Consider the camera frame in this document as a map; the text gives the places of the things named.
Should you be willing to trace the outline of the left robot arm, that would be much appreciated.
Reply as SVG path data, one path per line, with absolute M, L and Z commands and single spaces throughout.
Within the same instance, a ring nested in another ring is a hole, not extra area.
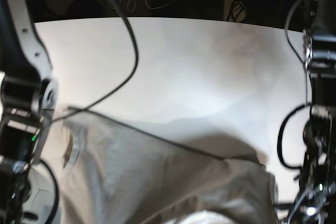
M 299 223 L 335 223 L 335 0 L 319 0 L 304 32 L 306 71 L 311 81 L 307 147 L 299 178 L 304 198 Z

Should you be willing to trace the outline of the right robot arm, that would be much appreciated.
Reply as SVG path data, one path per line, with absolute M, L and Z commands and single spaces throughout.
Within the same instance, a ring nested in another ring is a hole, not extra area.
M 23 223 L 28 175 L 41 163 L 58 82 L 26 0 L 1 0 L 1 223 Z

